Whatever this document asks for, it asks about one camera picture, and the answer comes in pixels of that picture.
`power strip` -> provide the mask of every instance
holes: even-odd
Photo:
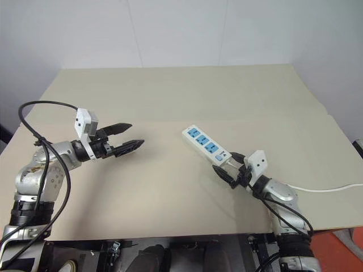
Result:
[[[227,150],[196,125],[191,125],[183,130],[182,133],[199,153],[203,154],[211,163],[217,166],[223,165],[232,157]]]

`table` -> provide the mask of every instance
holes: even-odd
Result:
[[[324,189],[361,182],[363,161],[291,65],[62,70],[42,100],[94,111],[99,128],[133,127],[117,145],[145,139],[136,152],[86,162],[52,240],[116,239],[269,232],[267,209],[243,188],[231,190],[182,138],[195,124],[224,148],[265,150],[267,176]],[[27,120],[49,141],[72,141],[74,111],[37,105]],[[0,156],[0,226],[9,222],[14,178],[31,160],[34,137],[23,126]],[[58,209],[65,192],[56,202]],[[363,225],[363,187],[298,192],[317,230]]]

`beige table surface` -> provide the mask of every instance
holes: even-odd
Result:
[[[184,141],[190,124],[230,151],[265,150],[266,175],[282,182],[324,189],[363,181],[362,160],[290,65],[62,70],[41,99],[93,110],[99,128],[131,122],[110,137],[114,145],[145,139],[132,154],[71,172],[53,240],[270,231],[265,207],[243,188],[231,190]],[[37,105],[27,118],[52,142],[76,139],[73,119],[55,105]],[[21,126],[0,156],[1,226],[34,140]],[[315,229],[363,225],[363,187],[298,195]]]

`red floor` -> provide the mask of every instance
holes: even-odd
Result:
[[[363,262],[333,233],[313,236],[311,247],[323,272],[363,271]]]

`white backdrop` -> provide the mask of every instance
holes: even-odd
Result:
[[[362,0],[0,0],[0,123],[61,68],[292,63],[363,137]]]

